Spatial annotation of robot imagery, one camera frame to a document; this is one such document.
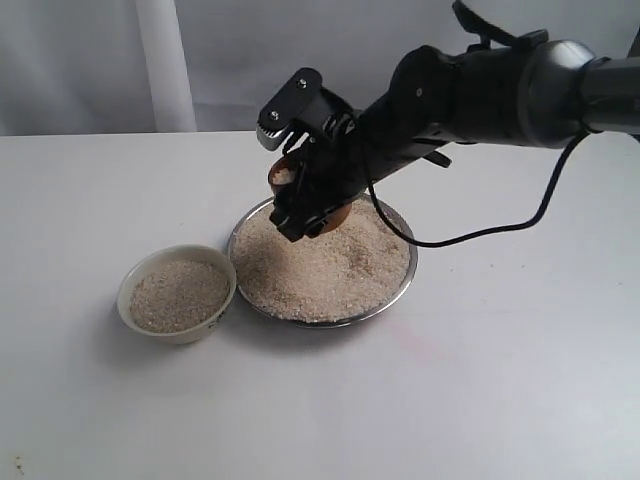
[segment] bowl rim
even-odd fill
[[[163,255],[167,255],[168,253],[171,253],[171,252],[186,252],[186,251],[194,251],[194,250],[204,250],[204,251],[207,251],[207,252],[210,252],[210,253],[214,253],[215,255],[218,255],[222,260],[224,260],[225,262],[227,262],[229,264],[229,266],[231,267],[230,271],[233,272],[233,275],[226,275],[227,279],[229,280],[229,292],[227,293],[227,296],[225,297],[225,300],[222,303],[222,305],[220,306],[220,308],[213,315],[211,315],[210,317],[207,317],[202,322],[198,323],[197,325],[195,325],[195,326],[193,326],[191,328],[188,328],[186,330],[180,330],[179,332],[169,332],[169,333],[150,332],[148,330],[145,330],[144,328],[139,327],[134,321],[128,319],[127,316],[123,315],[122,308],[125,307],[127,309],[128,314],[129,314],[128,316],[132,317],[131,316],[131,297],[129,297],[127,299],[123,298],[124,288],[125,288],[125,285],[127,285],[127,283],[131,281],[131,278],[135,275],[135,273],[140,268],[142,268],[144,265],[146,265],[150,261],[154,260],[155,258],[162,257]],[[237,287],[236,269],[233,266],[233,263],[231,262],[231,259],[229,258],[229,256],[226,255],[223,251],[218,250],[218,249],[216,249],[214,247],[210,247],[208,245],[199,245],[199,244],[195,244],[195,243],[173,245],[171,247],[166,247],[166,248],[163,248],[161,250],[155,251],[155,252],[147,255],[142,260],[138,261],[138,263],[136,263],[131,268],[131,270],[129,270],[129,272],[127,272],[127,274],[124,276],[124,278],[120,282],[120,287],[118,288],[118,295],[117,295],[117,299],[116,299],[116,307],[117,307],[117,310],[118,310],[118,314],[120,315],[120,318],[122,319],[124,324],[127,325],[129,328],[131,328],[135,332],[141,333],[141,334],[146,335],[148,337],[164,337],[164,338],[167,338],[167,337],[178,337],[178,336],[187,335],[187,334],[189,334],[191,332],[199,330],[202,327],[206,326],[207,324],[214,322],[216,320],[216,318],[220,317],[220,315],[222,315],[222,313],[224,313],[224,311],[227,309],[227,307],[231,303],[231,300],[233,300],[233,296],[235,295],[236,287]]]
[[[238,223],[234,227],[233,231],[231,232],[231,235],[229,236],[229,240],[227,242],[227,255],[229,256],[230,260],[232,259],[232,252],[233,252],[233,247],[235,246],[235,243],[236,243],[236,237],[238,236],[238,233],[239,233],[240,229],[242,228],[242,226],[245,224],[245,222],[247,222],[251,217],[253,217],[255,214],[257,214],[260,210],[262,210],[263,208],[266,208],[267,206],[271,205],[273,203],[274,198],[275,198],[275,196],[272,196],[272,197],[267,198],[266,200],[263,200],[262,202],[258,203],[256,206],[251,208],[240,219],[240,221],[238,221]],[[362,199],[362,200],[366,200],[368,202],[371,202],[371,197],[369,195],[365,194],[365,193],[359,195],[358,199]],[[378,200],[378,203],[380,204],[380,206],[382,207],[384,212],[389,216],[389,218],[400,227],[400,229],[402,230],[403,233],[413,237],[413,232],[411,231],[411,228],[409,227],[409,224],[406,222],[406,220],[404,218],[402,218],[402,216],[396,210],[394,210],[391,206],[389,206],[387,203],[383,202],[382,200]],[[288,318],[277,317],[277,316],[272,315],[271,313],[263,310],[262,308],[258,307],[251,300],[249,300],[248,296],[242,290],[242,286],[240,285],[240,282],[237,282],[237,288],[238,288],[238,291],[240,292],[240,295],[242,296],[242,298],[249,305],[251,305],[251,307],[254,310],[256,310],[257,312],[261,313],[262,315],[264,315],[264,316],[266,316],[266,317],[268,317],[270,319],[291,323],[291,324],[294,324],[294,325],[302,327],[302,328],[331,329],[331,328],[346,327],[346,326],[349,326],[349,325],[353,325],[355,323],[359,323],[359,322],[361,322],[363,320],[367,320],[367,319],[373,317],[374,315],[378,315],[379,313],[382,313],[387,308],[391,307],[407,291],[407,289],[409,288],[409,285],[411,285],[411,282],[413,281],[413,279],[415,277],[417,268],[418,268],[418,248],[415,245],[409,244],[409,265],[407,266],[407,273],[406,273],[405,277],[402,279],[402,282],[400,283],[400,286],[398,287],[398,290],[388,300],[386,300],[385,302],[382,302],[380,305],[378,305],[378,306],[376,306],[374,308],[371,308],[371,309],[369,309],[369,310],[367,310],[365,312],[362,312],[362,313],[360,313],[358,315],[352,315],[350,317],[346,317],[346,318],[344,318],[342,320],[337,320],[335,322],[331,322],[331,321],[305,322],[303,320],[296,320],[296,319],[288,319]]]

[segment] black cable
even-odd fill
[[[558,158],[555,168],[553,169],[553,173],[551,174],[551,178],[549,179],[547,189],[544,192],[544,196],[542,197],[542,202],[540,202],[540,206],[538,207],[538,210],[536,211],[535,215],[531,217],[529,220],[527,220],[526,222],[515,223],[511,225],[502,225],[499,227],[485,228],[483,230],[467,233],[466,235],[450,238],[448,240],[442,240],[440,242],[421,242],[416,240],[415,238],[411,238],[410,236],[402,232],[402,230],[400,230],[398,227],[396,227],[391,222],[391,220],[389,220],[389,217],[387,217],[387,215],[384,213],[384,210],[380,206],[380,202],[378,202],[378,197],[376,196],[376,192],[373,188],[371,171],[369,170],[369,164],[367,162],[367,158],[364,151],[364,139],[362,137],[362,132],[358,127],[358,120],[356,116],[352,114],[351,119],[353,120],[356,127],[355,130],[356,130],[356,134],[358,135],[360,157],[362,160],[362,169],[364,171],[365,179],[367,181],[367,187],[369,188],[369,195],[371,196],[371,202],[373,203],[373,206],[376,209],[376,212],[378,212],[378,215],[380,216],[382,221],[385,223],[385,225],[389,227],[391,231],[395,233],[398,237],[402,238],[405,242],[408,242],[411,245],[415,245],[417,247],[423,247],[423,248],[448,247],[450,245],[466,242],[467,240],[472,240],[474,238],[484,237],[485,235],[492,235],[494,233],[503,233],[503,232],[515,232],[518,230],[525,230],[527,228],[531,228],[534,225],[536,225],[540,220],[542,220],[542,217],[544,216],[545,212],[547,211],[547,208],[549,207],[549,202],[551,202],[551,197],[553,196],[553,192],[556,189],[558,180],[560,179],[560,174],[562,173],[562,169],[567,163],[569,156],[571,155],[573,150],[580,144],[580,142],[582,142],[582,140],[584,140],[586,137],[589,136],[589,132],[586,132],[586,131],[580,132],[564,148],[564,150],[562,151],[562,154]]]

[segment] uncooked rice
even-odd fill
[[[181,332],[213,316],[228,293],[229,280],[214,265],[173,261],[136,285],[131,316],[149,332]]]
[[[289,242],[269,221],[273,206],[238,231],[232,261],[238,285],[270,315],[308,323],[335,322],[369,311],[399,289],[409,247],[357,200],[344,224],[317,238]]]

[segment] robotic arm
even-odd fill
[[[448,167],[437,149],[449,142],[563,148],[584,132],[640,134],[640,58],[598,58],[580,43],[549,41],[546,30],[514,37],[460,0],[453,9],[479,43],[457,56],[430,46],[410,52],[360,114],[310,68],[262,109],[265,148],[284,144],[287,155],[307,135],[271,215],[290,241],[317,236],[370,183],[419,158]]]

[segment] metal bowl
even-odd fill
[[[368,195],[362,195],[361,198],[363,200],[367,200],[369,202],[371,201]],[[229,243],[227,244],[227,254],[229,255],[229,258],[232,257],[231,254],[233,252],[233,247],[235,245],[236,237],[238,235],[238,232],[240,231],[240,228],[242,228],[242,226],[245,224],[245,222],[247,222],[251,217],[253,217],[260,210],[262,210],[263,208],[266,208],[267,206],[271,205],[272,202],[273,202],[273,197],[268,198],[264,202],[260,202],[258,205],[256,205],[251,210],[249,210],[249,213],[247,213],[244,217],[242,217],[242,219],[238,222],[238,224],[233,229],[233,232],[231,232],[231,237],[229,238]],[[388,217],[404,233],[406,233],[407,235],[413,236],[413,232],[409,228],[409,225],[407,225],[407,222],[405,222],[405,220],[400,216],[400,214],[398,212],[396,212],[393,208],[391,208],[389,205],[387,205],[386,203],[384,203],[382,201],[379,201],[379,202],[380,202],[380,205],[382,206],[382,209],[385,211],[385,213],[388,215]],[[264,311],[263,309],[261,309],[257,305],[254,305],[253,302],[251,302],[249,297],[247,297],[245,292],[242,290],[242,285],[240,285],[240,282],[238,282],[238,291],[240,292],[240,295],[242,295],[242,297],[255,310],[257,310],[258,312],[262,313],[263,315],[265,315],[265,316],[267,316],[267,317],[269,317],[271,319],[290,322],[290,323],[293,323],[293,324],[295,324],[295,325],[297,325],[299,327],[303,327],[303,328],[318,328],[318,329],[339,328],[339,327],[346,327],[347,325],[353,325],[354,323],[361,322],[362,320],[366,320],[367,318],[371,318],[374,315],[379,314],[380,312],[386,310],[391,305],[393,305],[402,296],[402,294],[407,291],[407,288],[409,288],[409,285],[411,284],[411,281],[413,280],[413,277],[416,274],[417,266],[418,266],[418,249],[417,249],[417,247],[415,245],[409,245],[409,266],[407,268],[407,274],[405,275],[404,280],[402,280],[402,283],[400,284],[400,287],[398,288],[398,291],[396,293],[394,293],[391,296],[391,298],[389,298],[386,302],[378,305],[375,308],[367,310],[366,312],[360,313],[358,315],[352,315],[350,317],[346,317],[346,318],[343,318],[341,320],[337,320],[335,322],[313,322],[313,323],[310,323],[310,322],[304,322],[302,320],[276,317],[276,316],[271,315],[270,313]]]

